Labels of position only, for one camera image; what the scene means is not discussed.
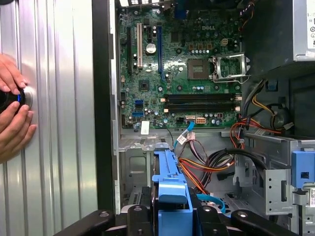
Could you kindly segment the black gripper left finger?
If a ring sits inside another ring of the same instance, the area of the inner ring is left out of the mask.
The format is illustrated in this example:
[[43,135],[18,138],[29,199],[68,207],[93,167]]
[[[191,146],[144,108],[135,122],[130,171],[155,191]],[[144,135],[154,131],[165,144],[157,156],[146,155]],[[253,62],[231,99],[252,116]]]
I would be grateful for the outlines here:
[[96,210],[76,221],[57,236],[153,236],[150,210],[130,206],[126,213],[115,215],[109,210]]

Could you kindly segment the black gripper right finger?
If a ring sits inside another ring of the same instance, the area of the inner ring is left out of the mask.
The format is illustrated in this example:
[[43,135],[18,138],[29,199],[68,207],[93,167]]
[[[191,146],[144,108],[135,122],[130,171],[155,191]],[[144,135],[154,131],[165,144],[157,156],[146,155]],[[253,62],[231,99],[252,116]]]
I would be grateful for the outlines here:
[[201,206],[195,212],[197,236],[295,236],[285,229],[249,210],[236,210],[231,217],[210,206]]

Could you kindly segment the person's left hand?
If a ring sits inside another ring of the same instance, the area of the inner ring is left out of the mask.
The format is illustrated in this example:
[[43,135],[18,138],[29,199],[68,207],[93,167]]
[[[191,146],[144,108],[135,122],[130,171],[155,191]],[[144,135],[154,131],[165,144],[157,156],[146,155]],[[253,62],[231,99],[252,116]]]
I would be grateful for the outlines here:
[[0,89],[3,92],[20,94],[19,89],[24,89],[28,81],[16,66],[11,57],[6,54],[0,55]]

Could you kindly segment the person's right hand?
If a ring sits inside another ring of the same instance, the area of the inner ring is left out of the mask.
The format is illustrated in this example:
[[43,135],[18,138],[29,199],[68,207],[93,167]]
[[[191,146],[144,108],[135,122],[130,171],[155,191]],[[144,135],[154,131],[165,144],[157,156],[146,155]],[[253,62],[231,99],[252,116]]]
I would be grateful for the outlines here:
[[35,134],[33,111],[13,102],[0,114],[0,162],[4,163],[27,146]]

